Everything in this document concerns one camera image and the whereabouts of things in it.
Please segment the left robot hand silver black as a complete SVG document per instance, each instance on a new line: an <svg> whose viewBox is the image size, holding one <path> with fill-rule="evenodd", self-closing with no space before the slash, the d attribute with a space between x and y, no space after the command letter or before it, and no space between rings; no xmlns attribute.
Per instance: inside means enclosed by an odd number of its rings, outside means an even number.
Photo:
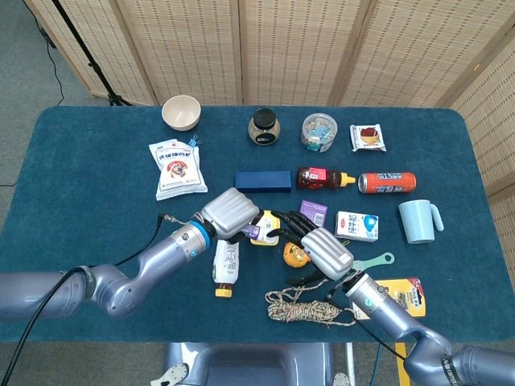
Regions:
<svg viewBox="0 0 515 386"><path fill-rule="evenodd" d="M243 227L259 213L258 206L234 187L207 203L200 211L203 223L209 230L214 230L214 237L230 244L240 241Z"/></svg>

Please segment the purple toothpaste tube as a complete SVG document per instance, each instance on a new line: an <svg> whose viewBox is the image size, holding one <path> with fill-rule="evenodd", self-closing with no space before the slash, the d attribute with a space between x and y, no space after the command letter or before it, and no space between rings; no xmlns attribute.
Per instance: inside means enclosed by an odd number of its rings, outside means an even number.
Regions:
<svg viewBox="0 0 515 386"><path fill-rule="evenodd" d="M261 242L264 244L274 244L278 242L278 237L268 236L268 233L272 231L271 228L260 227L257 225L247 224L241 230L244 235L255 242Z"/></svg>

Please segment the bear-shaped honey bottle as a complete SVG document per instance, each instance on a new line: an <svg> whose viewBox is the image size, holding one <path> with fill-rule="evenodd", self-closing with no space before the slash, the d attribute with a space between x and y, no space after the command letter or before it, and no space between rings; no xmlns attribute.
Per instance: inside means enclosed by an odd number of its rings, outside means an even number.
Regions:
<svg viewBox="0 0 515 386"><path fill-rule="evenodd" d="M321 167L300 167L296 174L299 189L339 188L355 182L356 178L347 173Z"/></svg>

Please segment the green container yellow lid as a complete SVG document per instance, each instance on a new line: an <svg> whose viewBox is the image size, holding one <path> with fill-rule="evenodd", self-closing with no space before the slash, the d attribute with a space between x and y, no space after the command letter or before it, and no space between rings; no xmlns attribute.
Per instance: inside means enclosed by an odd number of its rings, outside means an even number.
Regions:
<svg viewBox="0 0 515 386"><path fill-rule="evenodd" d="M250 243L257 246L275 246L279 242L278 236L270 237L268 234L281 227L281 220L265 210L261 219L257 222L259 233L257 239L251 239Z"/></svg>

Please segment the white blue milk carton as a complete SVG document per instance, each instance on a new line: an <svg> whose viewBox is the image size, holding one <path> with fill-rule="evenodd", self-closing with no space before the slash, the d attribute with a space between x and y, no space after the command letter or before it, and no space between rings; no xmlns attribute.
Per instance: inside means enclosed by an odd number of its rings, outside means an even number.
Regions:
<svg viewBox="0 0 515 386"><path fill-rule="evenodd" d="M335 231L337 238L374 242L379 238L379 217L347 211L336 213Z"/></svg>

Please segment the navy blue rectangular box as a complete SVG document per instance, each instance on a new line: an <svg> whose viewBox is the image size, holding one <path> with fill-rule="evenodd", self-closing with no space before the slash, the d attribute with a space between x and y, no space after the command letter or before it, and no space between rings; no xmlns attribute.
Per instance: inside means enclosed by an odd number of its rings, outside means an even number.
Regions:
<svg viewBox="0 0 515 386"><path fill-rule="evenodd" d="M291 173L288 170L238 171L234 187L244 193L291 192Z"/></svg>

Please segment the small purple carton box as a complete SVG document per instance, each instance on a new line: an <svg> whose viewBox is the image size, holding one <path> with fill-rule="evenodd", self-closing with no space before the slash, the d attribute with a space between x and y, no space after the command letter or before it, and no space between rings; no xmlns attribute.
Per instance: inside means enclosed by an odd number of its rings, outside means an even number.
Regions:
<svg viewBox="0 0 515 386"><path fill-rule="evenodd" d="M299 211L309 220L311 220L317 227L323 227L326 220L328 207L323 204L303 200Z"/></svg>

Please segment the white printed pouch bag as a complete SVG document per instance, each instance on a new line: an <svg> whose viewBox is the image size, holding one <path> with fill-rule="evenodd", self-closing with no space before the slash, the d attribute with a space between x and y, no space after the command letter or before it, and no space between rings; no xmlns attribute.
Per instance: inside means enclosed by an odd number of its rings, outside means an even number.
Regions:
<svg viewBox="0 0 515 386"><path fill-rule="evenodd" d="M191 193L207 193L200 170L200 152L196 146L177 139L149 145L160 170L155 198L157 201Z"/></svg>

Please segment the glass jar black lid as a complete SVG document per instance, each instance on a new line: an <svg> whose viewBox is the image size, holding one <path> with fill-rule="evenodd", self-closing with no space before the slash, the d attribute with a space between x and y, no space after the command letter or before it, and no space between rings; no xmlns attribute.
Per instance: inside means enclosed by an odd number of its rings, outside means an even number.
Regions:
<svg viewBox="0 0 515 386"><path fill-rule="evenodd" d="M248 135L255 144L267 146L277 141L280 130L280 122L275 112L272 109L260 108L254 111L250 119Z"/></svg>

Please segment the orange soda can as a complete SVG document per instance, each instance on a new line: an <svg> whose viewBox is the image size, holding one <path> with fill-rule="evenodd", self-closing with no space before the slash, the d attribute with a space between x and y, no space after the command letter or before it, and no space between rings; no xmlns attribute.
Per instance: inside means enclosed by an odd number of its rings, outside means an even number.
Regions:
<svg viewBox="0 0 515 386"><path fill-rule="evenodd" d="M364 173L358 179L358 190L364 194L410 193L416 186L410 172Z"/></svg>

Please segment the light blue plastic mug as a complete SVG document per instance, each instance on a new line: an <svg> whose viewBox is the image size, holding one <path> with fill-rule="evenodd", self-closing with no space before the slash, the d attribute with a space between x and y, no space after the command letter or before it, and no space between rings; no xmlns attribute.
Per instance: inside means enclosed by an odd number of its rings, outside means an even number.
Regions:
<svg viewBox="0 0 515 386"><path fill-rule="evenodd" d="M426 199L411 200L398 205L402 225L409 244L425 244L435 240L435 231L444 230L436 205Z"/></svg>

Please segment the beige bowl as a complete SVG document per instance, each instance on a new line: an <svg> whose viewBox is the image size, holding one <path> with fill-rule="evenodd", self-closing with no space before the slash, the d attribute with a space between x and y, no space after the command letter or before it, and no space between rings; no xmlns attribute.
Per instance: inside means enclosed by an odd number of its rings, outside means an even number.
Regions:
<svg viewBox="0 0 515 386"><path fill-rule="evenodd" d="M162 107L162 119L172 129L185 132L193 129L200 120L199 101L188 95L170 98Z"/></svg>

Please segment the clear tub of coloured clips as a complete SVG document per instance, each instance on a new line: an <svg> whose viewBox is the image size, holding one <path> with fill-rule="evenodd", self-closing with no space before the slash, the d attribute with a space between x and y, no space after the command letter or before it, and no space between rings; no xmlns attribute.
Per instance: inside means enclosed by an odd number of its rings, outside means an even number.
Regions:
<svg viewBox="0 0 515 386"><path fill-rule="evenodd" d="M335 119L325 113L313 113L303 122L301 143L310 151L323 153L329 150L338 131Z"/></svg>

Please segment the white snack packet pudding picture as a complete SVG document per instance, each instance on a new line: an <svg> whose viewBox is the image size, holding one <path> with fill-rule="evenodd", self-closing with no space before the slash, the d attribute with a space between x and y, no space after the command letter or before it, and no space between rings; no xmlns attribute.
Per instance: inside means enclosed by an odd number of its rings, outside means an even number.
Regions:
<svg viewBox="0 0 515 386"><path fill-rule="evenodd" d="M349 133L352 143L352 151L378 150L386 152L381 126L375 125L350 125Z"/></svg>

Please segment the black tripod stand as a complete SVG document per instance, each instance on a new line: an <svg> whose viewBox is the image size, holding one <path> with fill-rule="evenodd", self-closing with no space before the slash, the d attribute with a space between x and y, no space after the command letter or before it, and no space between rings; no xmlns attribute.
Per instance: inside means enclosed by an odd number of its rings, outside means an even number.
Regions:
<svg viewBox="0 0 515 386"><path fill-rule="evenodd" d="M107 97L109 101L110 106L131 106L132 104L129 101L126 101L122 96L118 95L107 78L105 77L103 71L101 70L100 65L96 62L94 59L92 53L88 49L87 45L85 44L84 40L81 38L78 30L74 26L72 20L68 16L66 10L62 6L60 0L51 0L52 4L60 14L61 18L64 20L64 23L72 33L73 38L78 43L80 49L83 51L84 55L86 56L88 60L88 66L96 73L97 77L99 78L100 82L103 84L105 90L107 91Z"/></svg>

